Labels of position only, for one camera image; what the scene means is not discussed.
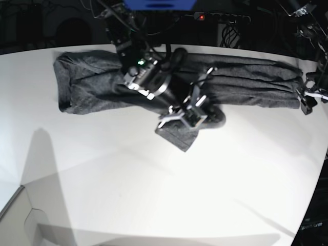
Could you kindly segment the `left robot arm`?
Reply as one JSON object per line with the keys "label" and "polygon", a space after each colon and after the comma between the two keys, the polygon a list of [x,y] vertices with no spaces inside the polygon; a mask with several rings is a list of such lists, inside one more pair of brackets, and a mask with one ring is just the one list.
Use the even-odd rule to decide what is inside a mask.
{"label": "left robot arm", "polygon": [[297,34],[310,41],[316,51],[317,68],[306,74],[297,90],[305,115],[313,111],[316,99],[327,103],[327,1],[278,1],[288,17],[298,19]]}

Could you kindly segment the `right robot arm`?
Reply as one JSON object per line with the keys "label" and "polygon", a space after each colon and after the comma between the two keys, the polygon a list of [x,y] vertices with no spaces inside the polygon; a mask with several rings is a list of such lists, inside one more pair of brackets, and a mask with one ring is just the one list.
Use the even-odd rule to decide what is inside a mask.
{"label": "right robot arm", "polygon": [[164,56],[149,42],[144,27],[137,27],[135,14],[123,2],[98,1],[103,8],[108,32],[116,47],[124,85],[143,95],[147,100],[161,101],[166,110],[159,117],[158,128],[170,122],[181,122],[191,131],[217,128],[224,121],[222,111],[210,103],[202,90],[216,67],[199,73],[196,80],[188,81],[177,75],[188,56],[184,48],[175,51],[167,45]]}

